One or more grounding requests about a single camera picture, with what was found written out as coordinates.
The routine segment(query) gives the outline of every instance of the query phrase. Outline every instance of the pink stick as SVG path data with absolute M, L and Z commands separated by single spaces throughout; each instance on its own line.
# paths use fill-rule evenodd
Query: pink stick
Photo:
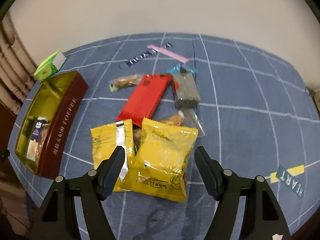
M 147 47 L 148 47 L 149 49 L 154 49 L 154 50 L 156 50 L 157 52 L 161 52 L 162 54 L 165 54 L 165 55 L 167 55 L 167 56 L 169 56 L 169 57 L 173 57 L 173 58 L 175 58 L 176 60 L 181 61 L 182 63 L 187 63 L 187 62 L 189 61 L 188 58 L 183 57 L 183 56 L 181 56 L 181 55 L 179 55 L 179 54 L 177 54 L 177 53 L 171 52 L 171 51 L 169 51 L 169 50 L 167 50 L 167 49 L 159 48 L 159 47 L 157 47 L 157 46 L 155 46 L 155 45 L 148 45 Z

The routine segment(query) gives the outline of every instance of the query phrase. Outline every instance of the green box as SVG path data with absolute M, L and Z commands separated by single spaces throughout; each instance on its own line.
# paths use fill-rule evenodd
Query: green box
M 35 77 L 40 82 L 46 80 L 60 70 L 65 60 L 66 57 L 63 55 L 61 50 L 58 50 L 41 62 L 34 73 Z

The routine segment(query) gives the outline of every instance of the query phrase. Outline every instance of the beige curtain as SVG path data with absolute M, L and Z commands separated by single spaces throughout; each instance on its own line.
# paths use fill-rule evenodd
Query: beige curtain
M 0 101 L 14 114 L 34 84 L 36 65 L 21 45 L 10 15 L 0 25 Z

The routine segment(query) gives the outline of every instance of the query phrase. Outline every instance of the checkered tablecloth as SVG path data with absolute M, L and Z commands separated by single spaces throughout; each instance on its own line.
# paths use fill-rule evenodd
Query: checkered tablecloth
M 260 174 L 270 183 L 270 174 L 279 165 L 286 169 L 304 165 L 297 175 L 304 186 L 302 198 L 285 182 L 271 183 L 293 233 L 319 206 L 320 121 L 305 85 L 292 65 L 259 48 L 218 37 L 199 34 L 150 33 L 111 38 L 65 52 L 67 60 L 60 73 L 77 70 L 89 89 L 76 113 L 60 166 L 66 178 L 82 176 L 92 168 L 90 128 L 111 123 L 134 89 L 110 92 L 108 81 L 135 73 L 165 73 L 176 60 L 157 54 L 123 68 L 123 63 L 142 52 L 147 45 L 170 41 L 170 50 L 190 58 L 187 66 L 198 70 L 196 84 L 201 96 L 197 114 L 206 136 L 196 142 L 223 168 L 239 176 Z M 14 154 L 14 144 L 24 114 L 38 90 L 39 82 L 13 127 L 10 162 L 36 205 L 40 206 L 52 181 L 33 175 Z M 168 87 L 154 119 L 176 113 L 171 87 Z M 216 203 L 203 185 L 194 164 L 188 164 L 188 199 L 176 203 L 135 192 L 113 193 L 102 203 L 117 239 L 204 239 Z M 82 239 L 89 239 L 81 208 L 76 210 Z M 240 205 L 233 231 L 239 235 L 244 211 Z

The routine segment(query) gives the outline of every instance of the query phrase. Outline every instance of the open tin box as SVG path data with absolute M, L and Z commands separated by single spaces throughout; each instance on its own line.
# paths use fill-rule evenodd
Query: open tin box
M 78 71 L 48 78 L 42 82 L 22 121 L 15 153 L 34 174 L 54 179 L 58 176 L 63 149 L 81 100 L 88 89 Z M 50 124 L 38 165 L 27 158 L 29 141 L 38 117 Z

